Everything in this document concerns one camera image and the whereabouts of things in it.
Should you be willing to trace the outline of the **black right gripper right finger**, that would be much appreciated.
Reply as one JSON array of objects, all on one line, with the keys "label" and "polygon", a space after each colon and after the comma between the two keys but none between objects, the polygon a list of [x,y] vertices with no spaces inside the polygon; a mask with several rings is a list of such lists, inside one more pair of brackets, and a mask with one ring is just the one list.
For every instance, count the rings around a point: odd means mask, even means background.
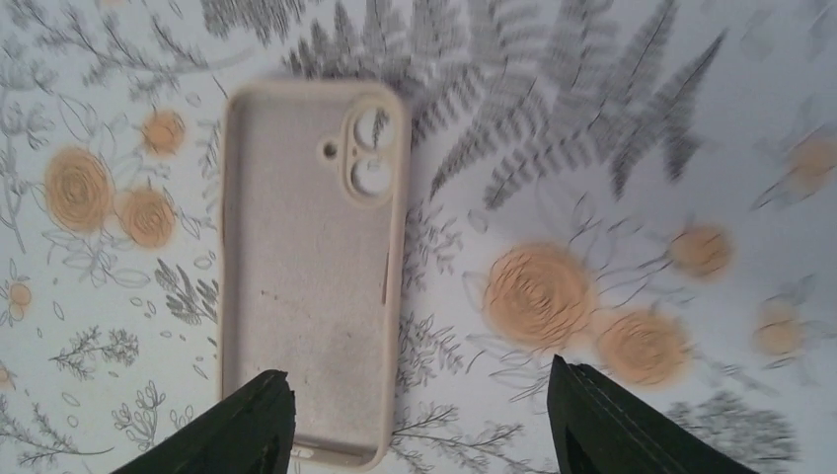
[{"label": "black right gripper right finger", "polygon": [[547,407],[562,473],[750,473],[586,363],[553,358]]}]

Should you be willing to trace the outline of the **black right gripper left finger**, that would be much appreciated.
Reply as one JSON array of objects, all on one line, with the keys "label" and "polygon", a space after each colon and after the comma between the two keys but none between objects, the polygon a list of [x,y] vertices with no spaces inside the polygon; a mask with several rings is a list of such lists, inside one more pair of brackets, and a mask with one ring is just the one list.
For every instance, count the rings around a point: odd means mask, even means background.
[{"label": "black right gripper left finger", "polygon": [[285,473],[295,433],[287,373],[247,382],[118,473]]}]

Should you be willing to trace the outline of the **cream phone case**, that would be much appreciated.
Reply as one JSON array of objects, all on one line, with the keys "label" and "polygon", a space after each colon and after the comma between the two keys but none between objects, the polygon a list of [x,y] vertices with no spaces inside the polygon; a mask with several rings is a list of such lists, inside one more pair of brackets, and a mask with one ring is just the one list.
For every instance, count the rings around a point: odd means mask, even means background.
[{"label": "cream phone case", "polygon": [[410,144],[408,108],[378,82],[272,80],[229,100],[218,390],[286,372],[295,460],[363,472],[388,449]]}]

